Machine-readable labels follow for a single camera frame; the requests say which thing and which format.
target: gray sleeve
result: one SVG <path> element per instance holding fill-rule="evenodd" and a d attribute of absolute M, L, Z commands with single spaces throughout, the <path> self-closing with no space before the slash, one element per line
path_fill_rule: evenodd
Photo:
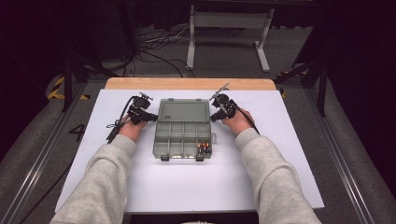
<path fill-rule="evenodd" d="M 253 184 L 260 223 L 320 223 L 303 195 L 297 172 L 269 138 L 250 128 L 235 143 Z"/>
<path fill-rule="evenodd" d="M 121 134 L 100 147 L 51 223 L 121 223 L 135 149 L 134 141 Z"/>

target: gray carpet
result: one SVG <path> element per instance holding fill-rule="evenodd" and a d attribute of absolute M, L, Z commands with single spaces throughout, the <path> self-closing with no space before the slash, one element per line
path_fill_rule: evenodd
<path fill-rule="evenodd" d="M 300 28 L 270 30 L 264 45 L 264 52 L 271 72 L 264 74 L 259 65 L 256 51 L 252 47 L 258 32 L 246 30 L 240 35 L 228 35 L 220 31 L 203 31 L 196 38 L 197 49 L 193 73 L 197 77 L 274 78 L 277 73 L 290 70 L 293 60 L 309 33 L 310 29 Z M 187 50 L 188 42 L 180 40 L 163 49 L 150 52 L 165 59 L 185 61 Z M 141 55 L 145 60 L 159 61 L 144 53 Z M 173 63 L 180 69 L 184 77 L 192 76 L 185 69 L 183 63 Z M 158 75 L 177 77 L 178 72 L 167 63 L 143 63 L 134 60 L 134 65 L 132 63 L 128 65 L 125 75 L 128 77 Z M 286 108 L 326 206 L 315 210 L 315 212 L 323 223 L 360 223 L 343 179 L 334 163 L 326 135 L 319 125 L 315 108 L 309 104 L 306 90 L 296 85 L 298 81 L 299 78 L 295 77 L 288 81 L 288 84 L 279 87 L 283 87 L 286 91 L 284 99 Z M 77 141 L 78 135 L 69 133 L 69 131 L 79 124 L 88 124 L 97 94 L 105 86 L 105 83 L 106 79 L 102 75 L 95 75 L 90 79 L 83 93 L 90 95 L 91 99 L 78 100 L 71 111 L 70 117 L 60 132 L 59 140 L 54 144 L 52 155 L 22 208 L 18 220 L 28 213 L 66 169 L 69 162 L 73 160 L 79 142 Z M 47 107 L 25 129 L 1 162 L 0 200 L 2 203 L 0 217 L 5 215 L 36 157 L 46 144 L 52 128 L 56 125 L 57 118 L 61 116 L 62 107 L 62 100 L 51 99 Z M 396 202 L 367 156 L 359 137 L 349 124 L 330 84 L 326 96 L 326 114 L 326 120 L 361 190 L 361 196 L 366 202 L 374 222 L 396 223 Z M 48 223 L 50 221 L 54 215 L 53 210 L 60 196 L 64 180 L 65 176 L 24 223 Z"/>

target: white metal leg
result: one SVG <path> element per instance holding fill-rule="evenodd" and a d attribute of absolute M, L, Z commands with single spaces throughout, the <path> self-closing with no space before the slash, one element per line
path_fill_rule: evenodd
<path fill-rule="evenodd" d="M 195 38 L 194 38 L 194 29 L 195 29 L 195 8 L 191 6 L 190 12 L 190 43 L 189 43 L 189 52 L 187 54 L 187 69 L 192 70 L 194 67 L 194 55 L 195 55 Z"/>
<path fill-rule="evenodd" d="M 255 42 L 257 54 L 259 55 L 260 64 L 262 65 L 263 72 L 270 72 L 270 65 L 268 65 L 267 58 L 265 57 L 264 50 L 260 48 L 259 41 Z"/>
<path fill-rule="evenodd" d="M 265 57 L 264 50 L 262 48 L 264 46 L 265 38 L 268 35 L 268 30 L 270 29 L 273 15 L 274 15 L 274 10 L 270 9 L 265 18 L 264 26 L 262 27 L 262 39 L 260 40 L 260 42 L 259 41 L 255 42 L 257 54 L 259 55 L 260 64 L 262 65 L 263 72 L 270 72 L 270 66 L 268 65 L 267 58 Z"/>
<path fill-rule="evenodd" d="M 230 28 L 248 28 L 262 29 L 260 41 L 256 41 L 256 50 L 259 55 L 263 72 L 269 72 L 270 67 L 265 57 L 262 47 L 271 25 L 274 10 L 270 9 L 266 14 L 243 14 L 243 13 L 212 13 L 212 12 L 195 12 L 195 7 L 191 6 L 190 15 L 190 43 L 187 54 L 187 68 L 194 67 L 195 38 L 194 29 L 197 27 L 230 27 Z"/>

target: black cable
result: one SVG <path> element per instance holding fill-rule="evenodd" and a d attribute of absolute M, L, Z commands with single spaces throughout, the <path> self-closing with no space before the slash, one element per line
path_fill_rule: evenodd
<path fill-rule="evenodd" d="M 56 179 L 55 183 L 53 183 L 52 186 L 46 191 L 46 193 L 40 198 L 40 200 L 38 200 L 38 202 L 35 204 L 35 206 L 33 206 L 29 210 L 29 212 L 27 212 L 27 214 L 22 218 L 22 220 L 19 222 L 19 224 L 22 224 L 26 220 L 26 218 L 28 218 L 30 215 L 32 215 L 33 211 L 38 207 L 38 205 L 47 197 L 47 195 L 53 190 L 53 188 L 55 188 L 55 186 L 59 183 L 59 181 L 62 179 L 62 177 L 64 177 L 64 175 L 67 173 L 67 171 L 70 170 L 70 167 L 72 167 L 74 158 L 73 158 L 73 160 L 70 161 L 69 165 L 67 165 L 64 172 L 58 177 L 58 179 Z"/>
<path fill-rule="evenodd" d="M 144 62 L 144 63 L 162 63 L 162 62 L 163 62 L 163 61 L 146 61 L 146 60 L 143 59 L 143 57 L 142 57 L 140 54 L 139 54 L 139 56 L 140 56 L 140 58 L 136 57 L 136 59 L 139 60 L 139 61 L 141 61 L 141 62 Z M 190 70 L 192 76 L 193 76 L 193 77 L 197 77 L 197 76 L 192 72 L 192 69 L 191 69 L 183 60 L 180 60 L 180 59 L 167 59 L 166 61 L 169 61 L 169 62 L 175 61 L 175 62 L 182 62 L 182 63 L 184 63 L 184 64 L 186 65 L 186 67 Z"/>
<path fill-rule="evenodd" d="M 150 55 L 150 56 L 152 56 L 152 57 L 154 57 L 154 58 L 158 58 L 158 59 L 162 60 L 162 61 L 165 62 L 165 63 L 169 63 L 172 67 L 174 67 L 174 68 L 178 71 L 178 73 L 180 74 L 180 76 L 183 77 L 183 74 L 181 74 L 180 70 L 178 70 L 178 68 L 177 68 L 174 64 L 172 64 L 172 63 L 166 61 L 164 58 L 159 57 L 159 56 L 157 56 L 157 55 L 154 55 L 154 54 L 152 54 L 152 53 L 145 52 L 145 51 L 141 51 L 141 52 L 142 52 L 142 53 L 146 53 L 146 54 L 148 54 L 148 55 Z"/>
<path fill-rule="evenodd" d="M 128 60 L 125 61 L 124 63 L 118 64 L 118 65 L 116 65 L 116 66 L 114 66 L 114 67 L 106 68 L 106 70 L 111 71 L 111 72 L 114 72 L 114 71 L 120 70 L 121 68 L 125 68 L 126 66 L 128 66 L 128 64 L 131 63 L 131 61 L 132 61 L 133 59 L 134 59 L 134 57 L 131 56 L 131 57 L 129 57 Z M 100 73 L 101 73 L 101 72 L 97 71 L 96 69 L 91 69 L 91 68 L 85 68 L 85 70 L 87 70 L 89 73 L 92 73 L 92 74 L 100 74 Z"/>
<path fill-rule="evenodd" d="M 126 103 L 124 109 L 122 110 L 122 113 L 121 113 L 121 115 L 120 115 L 120 120 L 122 120 L 122 118 L 123 118 L 123 116 L 124 116 L 124 114 L 125 114 L 126 108 L 128 107 L 129 103 L 131 103 L 131 101 L 132 101 L 133 99 L 134 99 L 133 96 L 131 96 L 131 98 L 129 98 L 129 100 L 128 100 L 128 102 Z"/>
<path fill-rule="evenodd" d="M 185 33 L 188 31 L 187 30 L 188 26 L 180 31 L 174 31 L 174 32 L 169 32 L 168 35 L 164 35 L 161 33 L 160 35 L 156 36 L 155 38 L 140 38 L 140 43 L 141 46 L 140 48 L 143 49 L 144 51 L 150 50 L 150 49 L 162 49 L 163 47 L 167 46 L 168 44 L 175 43 L 179 41 L 182 37 L 185 36 Z"/>
<path fill-rule="evenodd" d="M 132 75 L 134 75 L 134 73 L 136 72 L 136 64 L 134 64 L 134 61 L 132 61 L 132 64 L 134 65 L 134 71 L 132 71 L 132 70 L 130 69 L 130 72 L 132 73 Z"/>
<path fill-rule="evenodd" d="M 259 130 L 257 129 L 256 125 L 254 124 L 253 120 L 251 120 L 251 118 L 237 105 L 232 105 L 233 108 L 237 109 L 239 112 L 242 113 L 242 115 L 245 117 L 245 119 L 247 119 L 247 122 L 249 122 L 250 126 L 256 130 L 257 134 L 259 133 Z"/>

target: person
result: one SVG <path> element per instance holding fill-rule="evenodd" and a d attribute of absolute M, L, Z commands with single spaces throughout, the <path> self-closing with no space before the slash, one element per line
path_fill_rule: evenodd
<path fill-rule="evenodd" d="M 253 184 L 260 223 L 320 223 L 303 195 L 297 172 L 274 143 L 257 134 L 239 111 L 222 122 L 236 135 L 235 143 Z M 111 144 L 99 148 L 51 223 L 122 222 L 130 158 L 145 126 L 146 122 L 133 125 L 127 121 Z"/>

